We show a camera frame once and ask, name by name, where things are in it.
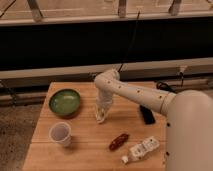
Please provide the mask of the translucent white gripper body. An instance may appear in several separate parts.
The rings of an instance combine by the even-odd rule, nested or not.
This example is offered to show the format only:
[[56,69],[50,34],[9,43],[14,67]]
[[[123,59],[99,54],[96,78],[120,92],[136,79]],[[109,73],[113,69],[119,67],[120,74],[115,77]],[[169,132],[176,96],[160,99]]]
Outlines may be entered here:
[[108,110],[111,107],[111,102],[110,101],[96,101],[96,113],[100,110],[105,110],[108,112]]

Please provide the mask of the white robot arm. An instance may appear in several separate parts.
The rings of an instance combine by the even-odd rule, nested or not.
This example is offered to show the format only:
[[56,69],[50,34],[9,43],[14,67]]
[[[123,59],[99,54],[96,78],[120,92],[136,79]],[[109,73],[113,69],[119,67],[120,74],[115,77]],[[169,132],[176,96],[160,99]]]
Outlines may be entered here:
[[197,90],[172,93],[120,81],[110,69],[94,79],[102,123],[117,94],[167,117],[165,171],[213,171],[213,99]]

